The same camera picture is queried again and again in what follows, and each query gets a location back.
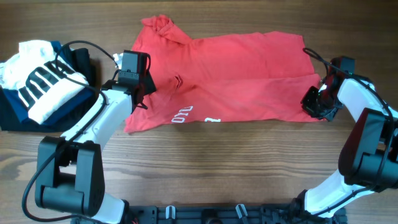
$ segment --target t-shirt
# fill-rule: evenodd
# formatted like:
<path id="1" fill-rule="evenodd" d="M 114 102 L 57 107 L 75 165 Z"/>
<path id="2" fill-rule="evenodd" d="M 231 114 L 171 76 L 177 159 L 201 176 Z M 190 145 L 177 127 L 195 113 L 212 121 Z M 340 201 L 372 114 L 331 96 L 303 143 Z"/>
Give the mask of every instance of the t-shirt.
<path id="1" fill-rule="evenodd" d="M 66 76 L 88 84 L 85 76 L 74 71 L 62 57 L 58 58 L 58 68 L 62 73 L 57 73 L 55 54 L 50 42 L 21 42 L 19 53 L 0 68 L 2 87 L 18 91 L 19 98 L 28 109 L 29 118 L 38 124 L 42 124 L 84 88 L 67 80 Z"/>
<path id="2" fill-rule="evenodd" d="M 300 35 L 283 32 L 191 39 L 166 16 L 143 19 L 132 50 L 148 53 L 157 91 L 125 132 L 192 121 L 317 121 L 300 104 L 317 85 Z"/>
<path id="3" fill-rule="evenodd" d="M 51 45 L 54 52 L 58 52 L 61 49 L 61 43 L 59 41 L 51 41 Z M 60 52 L 60 57 L 76 72 L 80 72 L 82 75 L 84 75 L 90 86 L 95 86 L 95 67 L 90 64 L 90 55 L 87 49 L 83 48 L 71 50 L 69 47 L 65 47 Z M 3 89 L 3 93 L 14 109 L 18 120 L 21 123 L 29 123 L 31 119 L 28 117 L 28 108 L 19 98 L 18 91 Z M 59 107 L 59 109 L 54 111 L 42 124 L 47 126 L 54 125 L 59 119 L 71 112 L 76 106 L 80 105 L 91 97 L 95 97 L 93 91 L 84 88 L 73 98 Z"/>
<path id="4" fill-rule="evenodd" d="M 34 131 L 44 133 L 66 131 L 79 122 L 93 106 L 95 101 L 95 97 L 88 98 L 51 125 L 37 124 L 31 119 L 21 123 L 13 107 L 10 105 L 10 102 L 4 95 L 4 90 L 0 87 L 0 127 L 3 131 Z"/>

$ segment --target white stripe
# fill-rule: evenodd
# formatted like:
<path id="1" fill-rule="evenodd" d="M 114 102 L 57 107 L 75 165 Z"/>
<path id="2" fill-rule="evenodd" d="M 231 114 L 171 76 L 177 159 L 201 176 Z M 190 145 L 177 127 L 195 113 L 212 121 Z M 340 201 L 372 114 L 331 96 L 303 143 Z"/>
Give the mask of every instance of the white stripe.
<path id="1" fill-rule="evenodd" d="M 24 99 L 24 97 L 21 95 L 21 93 L 19 91 L 18 91 L 18 96 L 22 100 L 22 102 L 25 104 L 25 106 L 29 107 L 29 104 L 26 102 L 26 100 Z"/>
<path id="2" fill-rule="evenodd" d="M 51 88 L 51 86 L 52 86 L 52 84 L 46 79 L 46 78 L 44 78 L 39 72 L 35 72 L 35 74 L 39 77 L 39 78 L 41 78 L 50 88 Z"/>
<path id="3" fill-rule="evenodd" d="M 55 62 L 52 62 L 51 64 L 54 66 L 55 69 L 57 69 L 56 66 L 55 66 Z M 66 71 L 63 71 L 61 67 L 58 67 L 58 71 L 60 71 L 60 72 L 61 72 L 62 74 L 64 74 L 65 76 L 68 76 L 68 73 L 67 73 Z"/>
<path id="4" fill-rule="evenodd" d="M 62 63 L 62 64 L 64 64 L 64 65 L 66 65 L 70 70 L 72 70 L 73 72 L 76 73 L 75 69 L 73 69 L 73 68 L 72 68 L 68 63 L 66 63 L 66 61 L 64 61 L 61 57 L 58 58 L 58 62 L 60 62 L 60 63 Z M 51 61 L 51 64 L 53 64 L 53 65 L 54 65 L 54 68 L 55 68 L 55 61 L 54 61 L 54 60 Z"/>
<path id="5" fill-rule="evenodd" d="M 42 68 L 46 69 L 46 71 L 49 72 L 52 76 L 54 76 L 58 81 L 61 80 L 56 74 L 52 73 L 46 66 L 43 66 Z"/>
<path id="6" fill-rule="evenodd" d="M 72 75 L 71 78 L 87 84 L 87 81 L 77 73 Z M 59 109 L 59 107 L 74 97 L 83 88 L 83 86 L 77 85 L 66 78 L 61 79 L 31 107 L 28 111 L 29 118 L 42 124 L 54 111 Z"/>
<path id="7" fill-rule="evenodd" d="M 37 89 L 39 89 L 43 94 L 45 94 L 44 90 L 41 89 L 41 87 L 39 87 L 39 85 L 36 82 L 33 82 L 32 80 L 29 80 L 31 84 L 33 84 L 34 86 L 36 86 Z"/>
<path id="8" fill-rule="evenodd" d="M 29 95 L 33 98 L 33 100 L 36 102 L 38 99 L 36 98 L 36 96 L 29 90 L 29 88 L 26 87 L 27 92 L 29 93 Z"/>

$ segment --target tabletop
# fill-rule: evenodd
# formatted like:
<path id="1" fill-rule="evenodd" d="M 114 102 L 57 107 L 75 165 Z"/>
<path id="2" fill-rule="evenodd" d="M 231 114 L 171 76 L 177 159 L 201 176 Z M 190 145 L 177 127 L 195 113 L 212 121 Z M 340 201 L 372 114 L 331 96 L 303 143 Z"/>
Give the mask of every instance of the tabletop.
<path id="1" fill-rule="evenodd" d="M 356 59 L 392 107 L 398 106 L 396 1 L 0 1 L 0 60 L 25 40 L 89 40 L 108 52 L 130 49 L 141 19 L 165 14 L 190 37 L 281 31 L 303 36 L 325 59 Z M 112 62 L 87 47 L 102 82 Z M 315 71 L 325 68 L 313 60 Z M 131 205 L 287 203 L 332 174 L 354 121 L 344 109 L 332 122 L 170 124 L 126 134 L 123 125 L 103 151 L 106 191 Z M 0 132 L 0 223 L 32 223 L 21 210 L 44 133 Z M 349 204 L 349 223 L 397 223 L 398 191 Z M 41 217 L 59 214 L 35 206 Z"/>

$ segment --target black cable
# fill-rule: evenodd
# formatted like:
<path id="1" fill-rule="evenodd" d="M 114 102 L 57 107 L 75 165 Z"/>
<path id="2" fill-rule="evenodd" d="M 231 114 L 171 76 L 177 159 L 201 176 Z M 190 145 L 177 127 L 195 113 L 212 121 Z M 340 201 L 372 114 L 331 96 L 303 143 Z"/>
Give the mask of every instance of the black cable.
<path id="1" fill-rule="evenodd" d="M 311 58 L 315 58 L 315 59 L 317 59 L 318 61 L 320 61 L 320 62 L 322 62 L 322 61 L 325 61 L 322 57 L 321 57 L 321 55 L 318 55 L 318 53 L 316 53 L 314 50 L 312 50 L 312 49 L 310 49 L 310 48 L 303 48 L 303 51 L 307 54 L 307 55 L 309 55 Z M 326 76 L 328 76 L 329 75 L 329 69 L 328 69 L 328 65 L 327 65 L 327 63 L 323 63 L 323 65 L 325 66 L 325 69 L 326 69 Z"/>
<path id="2" fill-rule="evenodd" d="M 150 69 L 150 55 L 149 54 L 147 54 L 148 55 L 148 59 L 149 59 L 149 62 L 148 62 L 148 68 L 147 68 L 147 72 L 149 71 L 149 69 Z"/>
<path id="3" fill-rule="evenodd" d="M 120 72 L 120 69 L 117 69 L 116 71 L 114 71 L 112 80 L 114 80 L 116 78 L 116 75 Z"/>
<path id="4" fill-rule="evenodd" d="M 388 117 L 389 117 L 388 142 L 387 142 L 387 144 L 386 144 L 386 150 L 384 151 L 382 161 L 380 162 L 379 168 L 378 168 L 378 170 L 377 170 L 377 174 L 376 174 L 376 178 L 375 178 L 374 183 L 373 183 L 371 186 L 369 186 L 369 187 L 365 187 L 365 188 L 363 188 L 363 189 L 359 189 L 359 190 L 353 191 L 349 196 L 345 197 L 343 200 L 341 200 L 340 202 L 336 203 L 335 205 L 333 205 L 333 206 L 331 206 L 331 207 L 328 207 L 327 209 L 325 209 L 325 210 L 323 210 L 323 211 L 320 211 L 320 212 L 317 212 L 317 213 L 311 215 L 311 216 L 316 216 L 316 217 L 317 217 L 317 216 L 322 215 L 322 214 L 324 214 L 324 213 L 326 213 L 326 212 L 332 211 L 333 209 L 335 209 L 335 208 L 339 207 L 340 205 L 344 204 L 344 203 L 347 202 L 349 199 L 355 197 L 357 194 L 359 194 L 359 193 L 361 193 L 361 192 L 365 192 L 365 191 L 367 191 L 367 190 L 375 190 L 375 189 L 376 189 L 377 185 L 379 184 L 379 181 L 380 181 L 380 178 L 381 178 L 381 174 L 382 174 L 382 171 L 383 171 L 383 169 L 384 169 L 384 165 L 386 164 L 386 161 L 387 161 L 388 153 L 389 153 L 389 151 L 390 151 L 390 147 L 391 147 L 391 144 L 392 144 L 392 138 L 394 137 L 394 117 L 392 116 L 392 113 L 391 113 L 391 111 L 390 111 L 390 109 L 389 109 L 387 103 L 384 102 L 384 100 L 380 97 L 380 95 L 377 94 L 376 91 L 374 91 L 374 90 L 370 87 L 369 84 L 365 84 L 365 83 L 363 83 L 360 79 L 358 79 L 358 78 L 357 78 L 358 75 L 348 73 L 348 72 L 343 71 L 342 69 L 340 69 L 340 68 L 338 68 L 338 67 L 332 65 L 331 63 L 329 63 L 329 62 L 325 61 L 324 59 L 322 59 L 321 56 L 319 56 L 319 55 L 318 55 L 314 50 L 312 50 L 312 49 L 304 48 L 303 51 L 304 51 L 306 54 L 308 54 L 309 56 L 311 56 L 311 57 L 317 59 L 318 61 L 322 62 L 323 64 L 328 65 L 328 66 L 330 66 L 330 67 L 332 67 L 332 68 L 334 68 L 334 69 L 336 69 L 336 70 L 339 70 L 340 72 L 343 72 L 343 73 L 346 75 L 345 78 L 352 78 L 353 80 L 357 81 L 360 85 L 362 85 L 363 87 L 365 87 L 365 89 L 369 90 L 369 91 L 377 98 L 377 100 L 380 101 L 380 104 L 382 105 L 383 109 L 384 109 L 385 111 L 387 111 Z M 303 219 L 303 220 L 299 220 L 299 221 L 295 222 L 294 224 L 298 224 L 298 223 L 305 222 L 305 221 L 307 221 L 308 219 L 309 219 L 309 217 L 306 218 L 306 219 Z"/>
<path id="5" fill-rule="evenodd" d="M 90 90 L 93 90 L 94 92 L 96 92 L 96 93 L 98 93 L 99 95 L 101 95 L 101 97 L 103 98 L 103 102 L 102 102 L 102 105 L 101 105 L 101 107 L 99 108 L 99 110 L 93 115 L 93 117 L 91 117 L 90 118 L 90 120 L 81 128 L 81 129 L 79 129 L 79 131 L 74 135 L 74 136 L 72 136 L 69 140 L 67 140 L 66 141 L 66 143 L 63 145 L 63 146 L 61 146 L 56 152 L 54 152 L 38 169 L 37 169 L 37 171 L 36 171 L 36 173 L 32 176 L 32 178 L 30 179 L 30 181 L 29 181 L 29 183 L 27 184 L 27 186 L 26 186 L 26 189 L 25 189 L 25 191 L 24 191 L 24 194 L 23 194 L 23 196 L 22 196 L 22 211 L 24 212 L 24 214 L 28 217 L 28 218 L 30 218 L 31 220 L 34 220 L 34 221 L 37 221 L 37 222 L 56 222 L 56 221 L 61 221 L 61 220 L 66 220 L 66 219 L 69 219 L 69 218 L 81 218 L 81 219 L 84 219 L 84 220 L 88 220 L 88 221 L 91 221 L 91 222 L 96 222 L 96 223 L 101 223 L 101 222 L 99 222 L 98 220 L 94 220 L 94 219 L 91 219 L 91 218 L 87 218 L 87 217 L 85 217 L 85 216 L 83 216 L 83 215 L 67 215 L 67 216 L 64 216 L 64 217 L 58 217 L 58 218 L 39 218 L 39 217 L 36 217 L 36 216 L 34 216 L 34 215 L 32 215 L 29 211 L 28 211 L 28 209 L 27 209 L 27 196 L 28 196 L 28 194 L 29 194 L 29 192 L 30 192 L 30 190 L 31 190 L 31 188 L 32 188 L 32 186 L 33 186 L 33 184 L 34 184 L 34 182 L 36 181 L 36 179 L 38 178 L 38 176 L 42 173 L 42 171 L 48 166 L 48 164 L 58 155 L 58 154 L 61 154 L 77 137 L 79 137 L 80 135 L 82 135 L 83 133 L 84 133 L 84 131 L 86 130 L 86 128 L 101 114 L 101 112 L 104 110 L 104 108 L 105 108 L 105 106 L 106 106 L 106 99 L 107 99 L 107 97 L 106 97 L 106 95 L 101 91 L 101 90 L 97 90 L 96 88 L 94 88 L 94 87 L 92 87 L 92 86 L 89 86 L 89 85 L 87 85 L 87 84 L 84 84 L 84 83 L 80 83 L 80 82 L 78 82 L 78 81 L 75 81 L 75 80 L 73 80 L 73 79 L 71 79 L 71 78 L 69 78 L 69 77 L 67 77 L 67 76 L 65 76 L 59 69 L 58 69 L 58 56 L 60 55 L 60 53 L 62 52 L 62 50 L 63 49 L 65 49 L 66 47 L 69 47 L 69 45 L 71 45 L 71 44 L 77 44 L 77 43 L 81 43 L 81 44 L 88 44 L 88 45 L 91 45 L 91 46 L 94 46 L 94 47 L 96 47 L 97 49 L 99 49 L 100 51 L 102 51 L 104 54 L 106 54 L 110 59 L 112 59 L 112 61 L 116 64 L 116 66 L 117 66 L 117 63 L 114 61 L 114 58 L 109 54 L 109 53 L 107 53 L 104 49 L 102 49 L 100 46 L 98 46 L 98 45 L 96 45 L 96 44 L 93 44 L 93 43 L 91 43 L 91 42 L 88 42 L 88 41 L 85 41 L 85 40 L 74 40 L 74 41 L 71 41 L 71 42 L 69 42 L 69 43 L 66 43 L 66 44 L 64 44 L 61 48 L 60 48 L 60 50 L 57 52 L 57 54 L 55 55 L 55 70 L 56 70 L 56 72 L 61 76 L 61 77 L 64 77 L 64 78 L 66 78 L 67 80 L 69 80 L 69 81 L 71 81 L 71 82 L 73 82 L 73 83 L 76 83 L 76 84 L 79 84 L 79 85 L 81 85 L 81 86 L 83 86 L 83 87 L 85 87 L 85 88 L 88 88 L 88 89 L 90 89 Z"/>

